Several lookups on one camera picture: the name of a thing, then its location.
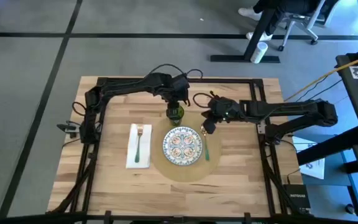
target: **white sneaker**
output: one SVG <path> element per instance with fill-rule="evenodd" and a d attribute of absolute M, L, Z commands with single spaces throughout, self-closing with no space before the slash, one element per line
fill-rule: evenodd
<path fill-rule="evenodd" d="M 252 35 L 254 34 L 254 32 L 248 32 L 247 33 L 247 39 L 251 39 L 252 38 Z M 273 34 L 272 35 L 267 35 L 266 34 L 266 32 L 264 32 L 263 34 L 262 34 L 262 36 L 260 36 L 260 39 L 259 39 L 259 41 L 268 41 L 268 40 L 271 40 L 272 39 L 272 37 L 273 37 Z"/>
<path fill-rule="evenodd" d="M 253 8 L 239 8 L 239 14 L 255 21 L 259 21 L 262 16 L 262 12 L 256 13 Z"/>

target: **office chair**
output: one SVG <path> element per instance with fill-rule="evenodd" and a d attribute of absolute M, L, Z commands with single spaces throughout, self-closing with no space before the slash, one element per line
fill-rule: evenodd
<path fill-rule="evenodd" d="M 309 15 L 299 15 L 299 14 L 286 15 L 286 17 L 282 20 L 282 22 L 287 23 L 286 26 L 287 32 L 285 33 L 283 44 L 278 47 L 279 51 L 284 50 L 284 46 L 287 43 L 288 36 L 290 35 L 291 29 L 294 24 L 312 38 L 310 42 L 311 45 L 316 45 L 318 43 L 317 42 L 318 36 L 311 30 L 311 28 L 315 25 L 320 27 L 326 27 L 331 22 L 334 9 L 337 3 L 339 2 L 339 0 L 330 1 L 333 3 L 330 6 L 325 7 L 325 12 L 321 12 L 321 8 L 323 8 L 325 2 L 326 0 L 320 0 L 316 10 Z"/>

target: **decorative plate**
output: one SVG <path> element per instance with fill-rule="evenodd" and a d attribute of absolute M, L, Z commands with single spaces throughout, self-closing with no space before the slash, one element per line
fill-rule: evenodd
<path fill-rule="evenodd" d="M 173 164 L 187 166 L 193 164 L 203 152 L 203 142 L 198 133 L 188 127 L 177 127 L 165 135 L 162 150 Z"/>

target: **yellow cable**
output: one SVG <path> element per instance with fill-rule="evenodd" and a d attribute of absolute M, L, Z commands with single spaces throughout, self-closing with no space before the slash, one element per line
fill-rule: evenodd
<path fill-rule="evenodd" d="M 315 84 L 316 82 L 322 80 L 323 78 L 325 78 L 325 77 L 327 77 L 327 76 L 333 74 L 334 72 L 337 72 L 337 71 L 339 71 L 339 70 L 342 70 L 342 69 L 344 69 L 344 68 L 347 68 L 347 67 L 349 67 L 349 66 L 352 66 L 352 65 L 354 65 L 354 64 L 356 64 L 356 63 L 358 63 L 358 59 L 355 60 L 355 61 L 353 61 L 353 62 L 350 62 L 350 63 L 347 63 L 347 64 L 345 64 L 345 65 L 342 65 L 342 66 L 340 66 L 339 68 L 335 68 L 334 70 L 328 72 L 327 74 L 323 75 L 322 77 L 320 77 L 320 78 L 316 79 L 315 81 L 311 82 L 309 85 L 303 87 L 301 90 L 299 90 L 298 92 L 296 92 L 294 95 L 292 95 L 292 96 L 288 97 L 287 99 L 285 99 L 284 102 L 288 101 L 289 99 L 291 99 L 291 98 L 293 98 L 294 96 L 298 95 L 299 93 L 301 93 L 301 92 L 304 91 L 305 89 L 309 88 L 311 85 L 313 85 L 313 84 Z"/>

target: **butcher block tabletop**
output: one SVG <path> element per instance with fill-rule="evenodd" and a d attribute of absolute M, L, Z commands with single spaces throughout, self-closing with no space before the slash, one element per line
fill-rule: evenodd
<path fill-rule="evenodd" d="M 97 77 L 82 77 L 73 100 L 85 104 L 84 94 L 97 80 Z M 282 103 L 278 79 L 264 78 L 263 81 L 267 102 Z M 189 99 L 195 93 L 211 90 L 236 101 L 251 99 L 249 84 L 223 82 L 190 83 Z M 197 99 L 199 103 L 208 100 L 202 96 Z M 185 116 L 206 110 L 194 103 L 191 106 L 182 104 L 182 107 Z M 231 122 L 217 125 L 222 156 L 217 168 L 199 181 L 170 180 L 152 162 L 149 169 L 126 169 L 131 123 L 157 124 L 165 118 L 166 109 L 167 104 L 161 97 L 146 92 L 111 98 L 104 118 L 88 214 L 104 215 L 110 210 L 112 215 L 243 217 L 244 212 L 249 212 L 252 217 L 269 217 L 255 124 Z M 71 114 L 71 121 L 80 123 L 82 119 L 76 113 Z M 275 117 L 271 121 L 280 124 L 286 122 L 287 117 Z M 48 210 L 56 208 L 74 186 L 82 148 L 82 143 L 77 141 L 62 149 Z M 287 175 L 298 170 L 296 152 L 287 142 L 276 146 L 276 151 L 282 182 L 286 183 Z M 299 172 L 291 174 L 290 180 L 291 184 L 302 184 Z M 80 193 L 78 210 L 81 210 L 84 189 Z M 280 212 L 277 191 L 275 187 L 272 189 L 276 212 Z"/>

